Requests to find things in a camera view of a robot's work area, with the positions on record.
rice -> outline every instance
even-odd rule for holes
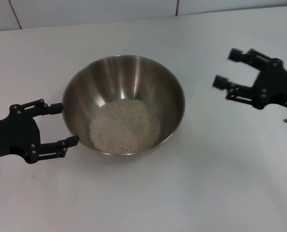
[[[145,102],[120,99],[103,105],[91,121],[91,141],[103,152],[127,154],[150,148],[160,121]]]

metal bowl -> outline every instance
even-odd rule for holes
[[[62,103],[63,118],[80,142],[102,154],[90,139],[90,123],[99,108],[113,100],[138,99],[158,114],[160,134],[152,147],[167,140],[179,126],[185,109],[183,89],[163,65],[138,56],[112,56],[80,70],[68,84]]]

white wall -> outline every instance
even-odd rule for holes
[[[180,0],[179,14],[264,8],[287,5],[287,0]]]
[[[0,0],[0,30],[19,29],[8,0]]]
[[[22,28],[175,15],[177,0],[11,0]]]

table surface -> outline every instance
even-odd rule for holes
[[[287,7],[0,32],[0,119],[11,104],[61,102],[99,58],[154,59],[179,79],[184,119],[157,150],[111,160],[83,145],[28,165],[0,158],[0,232],[287,232],[287,109],[225,100],[216,74],[252,85],[227,60],[254,48],[285,62]],[[62,115],[37,117],[43,143],[70,136]]]

bowl rim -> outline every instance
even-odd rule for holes
[[[148,148],[148,149],[146,149],[146,150],[143,150],[143,151],[138,151],[138,152],[133,152],[133,153],[125,153],[125,154],[115,154],[115,153],[108,153],[108,152],[101,151],[101,150],[99,150],[99,149],[91,148],[91,147],[89,147],[89,146],[86,146],[86,145],[83,144],[82,142],[80,142],[80,140],[79,140],[79,142],[80,142],[81,144],[83,144],[84,146],[86,146],[87,148],[89,148],[90,150],[96,152],[96,153],[100,153],[100,154],[103,154],[103,155],[109,155],[109,156],[130,156],[130,155],[135,155],[135,154],[140,154],[140,153],[143,153],[143,152],[151,151],[152,149],[155,149],[156,147],[158,147],[159,145],[161,145],[161,144],[163,144],[165,141],[167,141],[167,140],[173,135],[173,133],[176,132],[176,130],[178,129],[178,127],[180,126],[180,124],[181,124],[181,122],[182,122],[182,120],[183,120],[184,113],[185,113],[185,94],[184,94],[184,90],[183,90],[183,88],[182,88],[182,85],[181,85],[181,83],[179,82],[179,80],[177,79],[177,77],[175,76],[175,74],[173,74],[172,71],[170,71],[166,66],[162,65],[161,63],[159,63],[159,62],[157,62],[157,61],[155,61],[155,60],[153,60],[153,59],[146,58],[146,57],[142,57],[142,56],[137,56],[137,55],[115,55],[115,56],[108,56],[108,57],[100,58],[100,59],[95,60],[95,61],[93,61],[92,63],[89,63],[88,65],[84,66],[82,69],[80,69],[80,70],[71,78],[71,80],[69,81],[69,83],[67,84],[67,86],[66,86],[66,88],[65,88],[65,90],[64,90],[64,93],[63,93],[63,95],[62,95],[62,100],[61,100],[61,102],[62,102],[62,104],[64,105],[65,93],[66,93],[66,91],[67,91],[69,85],[74,81],[74,79],[78,76],[79,73],[81,73],[84,69],[88,68],[88,67],[89,67],[90,65],[92,65],[93,63],[99,62],[99,61],[101,61],[101,60],[103,60],[103,59],[113,58],[113,57],[138,57],[138,58],[144,58],[144,59],[151,60],[151,61],[153,61],[153,62],[159,64],[159,65],[162,66],[163,68],[165,68],[165,69],[174,77],[174,79],[177,81],[177,83],[178,83],[178,85],[179,85],[179,87],[180,87],[180,89],[181,89],[181,91],[182,91],[182,97],[183,97],[183,112],[182,112],[181,118],[180,118],[180,120],[179,120],[179,123],[178,123],[177,126],[175,127],[175,129],[172,131],[172,133],[171,133],[167,138],[165,138],[162,142],[160,142],[160,143],[158,143],[158,144],[156,144],[156,145],[153,145],[153,146],[151,146],[150,148]],[[66,127],[68,128],[69,132],[70,132],[73,136],[76,135],[76,134],[74,134],[74,133],[72,132],[72,130],[69,128],[69,126],[68,126],[68,124],[67,124],[67,122],[66,122],[66,120],[65,120],[64,110],[62,111],[62,118],[63,118],[64,123],[66,124]]]

